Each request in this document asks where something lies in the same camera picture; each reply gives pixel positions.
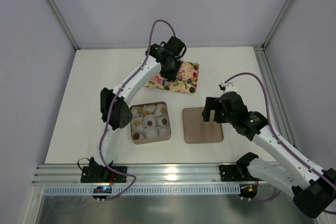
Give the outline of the metal tongs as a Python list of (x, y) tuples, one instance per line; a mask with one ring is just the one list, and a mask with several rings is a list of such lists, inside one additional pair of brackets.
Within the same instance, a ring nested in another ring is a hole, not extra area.
[(163, 82), (162, 82), (162, 86), (164, 86), (164, 87), (168, 87), (170, 85), (170, 81), (169, 80), (163, 80)]

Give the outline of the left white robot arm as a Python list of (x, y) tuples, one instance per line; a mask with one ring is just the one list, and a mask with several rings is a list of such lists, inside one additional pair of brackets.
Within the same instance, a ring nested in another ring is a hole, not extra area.
[(107, 167), (112, 161), (112, 144), (132, 119), (129, 104), (138, 91), (156, 74), (173, 81), (181, 68), (187, 46), (172, 36), (168, 42), (149, 45), (139, 65), (117, 86), (103, 88), (100, 93), (100, 112), (105, 123), (97, 155), (99, 165)]

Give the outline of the brown round chocolate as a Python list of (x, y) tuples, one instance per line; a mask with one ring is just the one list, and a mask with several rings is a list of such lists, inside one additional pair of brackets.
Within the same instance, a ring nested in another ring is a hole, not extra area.
[(139, 133), (135, 133), (133, 136), (134, 140), (138, 140), (140, 138), (140, 134)]

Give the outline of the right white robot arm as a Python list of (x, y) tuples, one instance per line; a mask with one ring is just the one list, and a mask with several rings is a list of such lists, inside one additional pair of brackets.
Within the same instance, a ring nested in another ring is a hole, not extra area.
[(268, 165), (256, 154), (242, 157), (249, 174), (266, 181), (293, 199), (307, 217), (316, 219), (335, 201), (335, 169), (323, 169), (308, 160), (295, 147), (271, 128), (267, 118), (249, 111), (239, 94), (224, 93), (219, 98), (207, 97), (202, 117), (205, 122), (214, 111), (216, 123), (230, 124), (238, 134), (267, 151), (280, 165)]

